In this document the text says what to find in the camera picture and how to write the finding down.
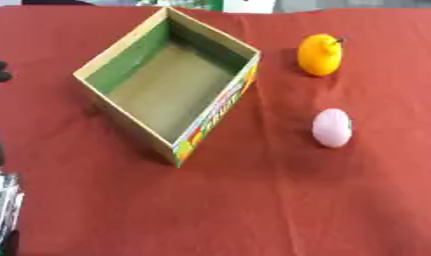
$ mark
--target red tablecloth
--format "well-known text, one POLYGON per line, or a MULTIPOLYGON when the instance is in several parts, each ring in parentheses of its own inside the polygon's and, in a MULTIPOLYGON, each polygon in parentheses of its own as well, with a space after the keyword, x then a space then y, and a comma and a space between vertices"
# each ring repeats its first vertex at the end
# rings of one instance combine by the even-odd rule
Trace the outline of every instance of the red tablecloth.
POLYGON ((0 134, 27 192, 22 255, 431 255, 431 10, 186 11, 263 60, 181 169, 123 135, 71 75, 154 10, 0 8, 0 59, 15 74, 0 85, 0 134), (294 63, 318 32, 349 39, 325 78, 294 63), (339 150, 310 135, 327 107, 354 121, 339 150))

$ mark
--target floor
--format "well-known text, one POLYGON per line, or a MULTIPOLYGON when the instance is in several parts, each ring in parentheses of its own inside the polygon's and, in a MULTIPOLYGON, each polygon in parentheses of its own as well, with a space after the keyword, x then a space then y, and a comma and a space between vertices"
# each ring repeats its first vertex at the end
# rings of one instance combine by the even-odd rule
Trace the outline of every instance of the floor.
POLYGON ((431 0, 276 0, 275 12, 341 7, 431 7, 431 0))

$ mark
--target cardboard box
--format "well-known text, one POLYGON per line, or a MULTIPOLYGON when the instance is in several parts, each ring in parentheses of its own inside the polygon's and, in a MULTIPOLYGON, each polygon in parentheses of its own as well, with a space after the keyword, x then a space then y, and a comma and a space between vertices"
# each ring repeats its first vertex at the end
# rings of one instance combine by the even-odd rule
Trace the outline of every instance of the cardboard box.
POLYGON ((176 166, 255 80, 260 52, 165 7, 74 76, 176 166))

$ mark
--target orange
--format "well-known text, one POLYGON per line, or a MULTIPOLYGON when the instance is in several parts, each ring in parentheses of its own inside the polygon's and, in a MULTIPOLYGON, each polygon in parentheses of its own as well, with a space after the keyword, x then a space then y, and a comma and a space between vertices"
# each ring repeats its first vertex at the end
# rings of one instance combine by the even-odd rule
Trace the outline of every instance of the orange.
POLYGON ((328 34, 307 37, 299 46, 297 60, 299 66, 315 76, 329 75, 341 64, 342 39, 328 34))

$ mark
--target green object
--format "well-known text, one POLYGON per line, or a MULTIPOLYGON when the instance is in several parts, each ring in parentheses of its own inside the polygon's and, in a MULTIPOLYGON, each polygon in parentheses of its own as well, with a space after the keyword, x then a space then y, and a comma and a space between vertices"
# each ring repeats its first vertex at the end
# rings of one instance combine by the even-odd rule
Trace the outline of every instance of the green object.
POLYGON ((202 57, 210 59, 232 74, 236 74, 248 62, 248 59, 226 46, 166 19, 91 74, 86 81, 101 93, 108 94, 150 61, 169 40, 195 48, 202 57))
POLYGON ((110 93, 165 47, 169 39, 168 31, 168 22, 158 24, 86 80, 101 93, 110 93))
POLYGON ((139 0, 137 5, 182 6, 211 11, 223 10, 223 0, 139 0))

